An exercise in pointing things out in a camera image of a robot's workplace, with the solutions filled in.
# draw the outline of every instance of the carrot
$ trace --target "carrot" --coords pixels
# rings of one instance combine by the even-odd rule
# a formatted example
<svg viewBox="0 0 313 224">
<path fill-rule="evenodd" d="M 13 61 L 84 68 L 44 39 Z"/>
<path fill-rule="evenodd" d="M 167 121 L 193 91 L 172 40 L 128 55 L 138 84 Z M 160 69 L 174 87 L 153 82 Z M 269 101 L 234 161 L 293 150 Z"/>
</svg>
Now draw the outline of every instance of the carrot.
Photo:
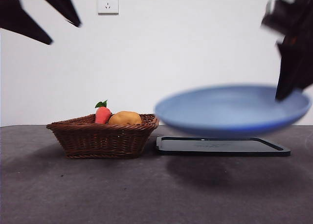
<svg viewBox="0 0 313 224">
<path fill-rule="evenodd" d="M 96 111 L 95 123 L 106 124 L 112 115 L 111 111 L 107 108 L 107 100 L 104 102 L 98 102 L 95 108 L 98 108 Z"/>
</svg>

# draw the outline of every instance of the blurry blue plate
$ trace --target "blurry blue plate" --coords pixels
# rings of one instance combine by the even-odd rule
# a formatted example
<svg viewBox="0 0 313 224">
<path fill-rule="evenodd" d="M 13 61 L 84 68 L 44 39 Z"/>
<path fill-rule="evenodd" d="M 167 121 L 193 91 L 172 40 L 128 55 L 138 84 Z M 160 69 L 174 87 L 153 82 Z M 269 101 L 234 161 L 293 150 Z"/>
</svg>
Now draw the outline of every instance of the blurry blue plate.
<svg viewBox="0 0 313 224">
<path fill-rule="evenodd" d="M 247 137 L 288 126 L 311 107 L 301 90 L 275 100 L 276 87 L 224 86 L 184 92 L 159 102 L 156 116 L 166 125 L 193 135 Z"/>
</svg>

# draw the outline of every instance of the white wall outlet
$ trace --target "white wall outlet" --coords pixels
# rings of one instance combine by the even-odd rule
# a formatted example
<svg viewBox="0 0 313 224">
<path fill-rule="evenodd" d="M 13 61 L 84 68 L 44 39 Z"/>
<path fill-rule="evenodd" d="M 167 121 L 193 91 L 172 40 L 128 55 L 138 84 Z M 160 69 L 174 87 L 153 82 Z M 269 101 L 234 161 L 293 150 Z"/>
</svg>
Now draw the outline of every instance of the white wall outlet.
<svg viewBox="0 0 313 224">
<path fill-rule="evenodd" d="M 98 14 L 118 14 L 118 0 L 98 0 Z"/>
</svg>

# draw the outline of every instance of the gray table surface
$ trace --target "gray table surface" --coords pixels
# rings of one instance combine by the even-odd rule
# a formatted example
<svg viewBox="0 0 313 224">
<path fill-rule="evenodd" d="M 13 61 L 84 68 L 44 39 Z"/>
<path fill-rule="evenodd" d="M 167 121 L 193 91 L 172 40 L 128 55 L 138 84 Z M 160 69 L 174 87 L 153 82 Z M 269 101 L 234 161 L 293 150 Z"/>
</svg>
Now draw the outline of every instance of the gray table surface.
<svg viewBox="0 0 313 224">
<path fill-rule="evenodd" d="M 290 157 L 67 159 L 45 126 L 1 129 L 2 224 L 312 224 L 313 126 L 264 136 Z"/>
</svg>

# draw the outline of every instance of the black plastic tray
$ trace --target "black plastic tray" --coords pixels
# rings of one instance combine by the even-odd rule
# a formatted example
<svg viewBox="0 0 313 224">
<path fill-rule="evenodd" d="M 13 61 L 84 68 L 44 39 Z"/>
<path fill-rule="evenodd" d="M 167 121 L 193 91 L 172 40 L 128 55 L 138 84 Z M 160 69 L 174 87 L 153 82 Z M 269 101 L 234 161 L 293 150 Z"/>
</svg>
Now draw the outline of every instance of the black plastic tray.
<svg viewBox="0 0 313 224">
<path fill-rule="evenodd" d="M 156 148 L 164 155 L 287 157 L 288 148 L 261 138 L 169 137 L 156 139 Z"/>
</svg>

